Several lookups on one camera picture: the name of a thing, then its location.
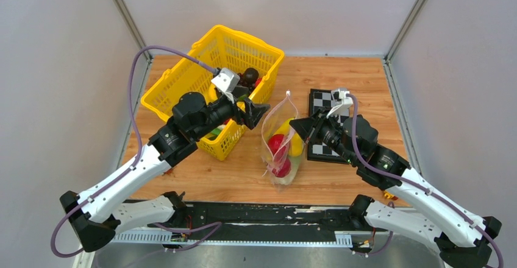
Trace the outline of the yellow bell pepper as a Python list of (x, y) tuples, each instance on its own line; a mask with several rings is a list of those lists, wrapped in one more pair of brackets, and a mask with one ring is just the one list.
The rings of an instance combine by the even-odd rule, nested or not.
[[(282, 134), (284, 136), (288, 136), (291, 132), (291, 126), (289, 122), (293, 120), (293, 118), (287, 119), (275, 132), (274, 134)], [(290, 147), (288, 150), (288, 155), (291, 157), (298, 157), (302, 155), (304, 149), (304, 142), (301, 137), (294, 132), (292, 138), (290, 139)]]

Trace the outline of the clear zip top bag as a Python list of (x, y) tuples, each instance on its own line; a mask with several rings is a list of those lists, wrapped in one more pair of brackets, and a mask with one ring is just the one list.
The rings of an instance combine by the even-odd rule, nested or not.
[(305, 144), (290, 122), (299, 119), (291, 91), (266, 115), (261, 127), (261, 158), (266, 164), (265, 175), (277, 191), (288, 188), (303, 161)]

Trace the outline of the dark red pomegranate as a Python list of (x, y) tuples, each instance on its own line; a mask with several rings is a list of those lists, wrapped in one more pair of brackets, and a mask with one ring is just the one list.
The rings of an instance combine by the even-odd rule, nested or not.
[(288, 153), (289, 143), (285, 141), (284, 134), (275, 134), (268, 140), (268, 147), (273, 158), (283, 158)]

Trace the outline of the green lettuce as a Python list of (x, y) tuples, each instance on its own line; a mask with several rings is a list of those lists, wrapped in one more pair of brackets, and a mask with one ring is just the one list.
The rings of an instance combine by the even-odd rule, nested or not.
[[(272, 174), (272, 170), (274, 168), (279, 168), (281, 167), (282, 163), (285, 161), (286, 158), (289, 158), (290, 161), (291, 161), (291, 171), (290, 173), (284, 177), (284, 178), (277, 178), (275, 177), (273, 174)], [(267, 174), (271, 180), (271, 183), (275, 184), (275, 185), (282, 185), (282, 186), (287, 186), (287, 185), (290, 185), (291, 182), (294, 180), (297, 172), (298, 172), (298, 169), (301, 165), (301, 163), (303, 162), (303, 157), (302, 155), (298, 156), (298, 157), (291, 157), (289, 155), (287, 155), (285, 157), (285, 159), (283, 159), (280, 163), (275, 163), (275, 164), (267, 164), (266, 165), (266, 170), (267, 170)]]

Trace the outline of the yellow plastic basket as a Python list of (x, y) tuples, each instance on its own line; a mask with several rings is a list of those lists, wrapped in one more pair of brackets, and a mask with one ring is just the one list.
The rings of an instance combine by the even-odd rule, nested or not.
[[(193, 43), (188, 53), (201, 62), (216, 68), (228, 68), (235, 73), (254, 68), (261, 81), (249, 98), (255, 103), (266, 103), (273, 93), (284, 51), (248, 33), (215, 25), (200, 40)], [(190, 91), (209, 98), (213, 90), (212, 75), (193, 62), (182, 59), (163, 72), (141, 98), (141, 104), (167, 121), (180, 97)], [(230, 122), (214, 139), (201, 138), (198, 147), (223, 161), (246, 131), (246, 127)]]

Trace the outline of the red yellow apple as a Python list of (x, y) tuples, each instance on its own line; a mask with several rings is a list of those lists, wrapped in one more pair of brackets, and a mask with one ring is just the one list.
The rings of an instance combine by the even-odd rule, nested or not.
[(282, 163), (281, 167), (274, 168), (271, 172), (277, 178), (286, 177), (291, 171), (291, 161), (289, 158), (286, 158)]

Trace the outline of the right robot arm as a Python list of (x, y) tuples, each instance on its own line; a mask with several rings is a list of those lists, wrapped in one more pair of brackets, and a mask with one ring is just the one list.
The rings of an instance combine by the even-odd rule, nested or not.
[(502, 224), (493, 216), (481, 217), (454, 203), (435, 189), (409, 162), (380, 145), (378, 132), (361, 115), (338, 122), (325, 112), (290, 122), (305, 142), (322, 142), (355, 167), (369, 185), (411, 204), (417, 214), (398, 211), (365, 195), (348, 209), (356, 230), (367, 226), (393, 231), (437, 252), (450, 267), (487, 267), (492, 255), (504, 265), (495, 244)]

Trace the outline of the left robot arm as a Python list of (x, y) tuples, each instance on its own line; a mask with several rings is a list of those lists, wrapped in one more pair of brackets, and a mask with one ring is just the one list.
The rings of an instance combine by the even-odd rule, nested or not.
[(268, 104), (256, 104), (248, 98), (242, 102), (244, 109), (225, 95), (211, 103), (199, 92), (181, 96), (172, 108), (172, 117), (131, 160), (91, 188), (60, 196), (66, 215), (58, 226), (70, 223), (83, 252), (97, 251), (116, 235), (147, 224), (182, 226), (187, 211), (176, 192), (137, 203), (127, 203), (126, 199), (197, 151), (201, 138), (227, 120), (252, 130), (270, 109)]

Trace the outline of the red strawberry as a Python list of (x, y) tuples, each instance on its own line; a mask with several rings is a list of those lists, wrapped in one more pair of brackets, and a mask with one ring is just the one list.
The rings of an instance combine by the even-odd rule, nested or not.
[(259, 84), (261, 83), (262, 81), (262, 78), (259, 77), (256, 81), (255, 81), (255, 84), (254, 84), (254, 87), (257, 88), (259, 86)]

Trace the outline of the black white checkerboard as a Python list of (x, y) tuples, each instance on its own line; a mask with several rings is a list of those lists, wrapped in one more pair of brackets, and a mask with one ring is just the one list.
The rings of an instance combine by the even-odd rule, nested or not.
[[(311, 116), (318, 108), (331, 109), (335, 105), (332, 100), (330, 90), (314, 89), (310, 90), (308, 96), (308, 115)], [(341, 158), (329, 146), (324, 143), (308, 143), (307, 159), (310, 161), (319, 161), (325, 163), (349, 164), (347, 160)]]

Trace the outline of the dark avocado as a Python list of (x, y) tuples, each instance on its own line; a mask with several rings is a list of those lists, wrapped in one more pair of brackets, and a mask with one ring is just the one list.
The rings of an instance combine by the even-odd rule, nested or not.
[(254, 89), (259, 79), (259, 72), (255, 68), (247, 68), (239, 76), (239, 85)]

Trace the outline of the green cucumber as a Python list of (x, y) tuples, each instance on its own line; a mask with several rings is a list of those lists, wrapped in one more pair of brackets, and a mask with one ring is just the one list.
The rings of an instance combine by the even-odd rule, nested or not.
[(221, 134), (222, 130), (218, 127), (210, 131), (205, 137), (211, 141), (216, 140), (217, 137)]

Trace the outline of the orange yellow toy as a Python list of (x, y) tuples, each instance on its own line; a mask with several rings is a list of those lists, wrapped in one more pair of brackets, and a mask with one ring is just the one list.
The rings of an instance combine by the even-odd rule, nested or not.
[(399, 199), (397, 196), (395, 196), (394, 194), (392, 194), (388, 191), (383, 191), (383, 197), (387, 200), (392, 200), (392, 201), (397, 201)]

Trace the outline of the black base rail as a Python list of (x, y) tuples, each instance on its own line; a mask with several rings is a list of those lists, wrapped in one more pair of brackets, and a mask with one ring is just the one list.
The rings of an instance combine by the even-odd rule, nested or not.
[(374, 233), (346, 206), (259, 203), (188, 202), (178, 215), (161, 223), (166, 228), (207, 226), (190, 239), (233, 242), (335, 242), (338, 233), (369, 239)]

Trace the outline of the aluminium frame base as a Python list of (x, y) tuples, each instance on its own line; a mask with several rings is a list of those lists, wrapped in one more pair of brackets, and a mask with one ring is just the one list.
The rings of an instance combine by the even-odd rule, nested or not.
[(189, 240), (266, 246), (332, 244), (369, 253), (369, 248), (344, 236), (377, 230), (393, 231), (440, 254), (454, 247), (436, 222), (363, 195), (344, 208), (213, 202), (188, 205), (172, 192), (154, 200), (126, 201), (100, 222), (81, 213), (73, 215), (70, 222), (86, 252), (97, 251), (140, 227), (167, 231), (164, 242), (168, 247)]

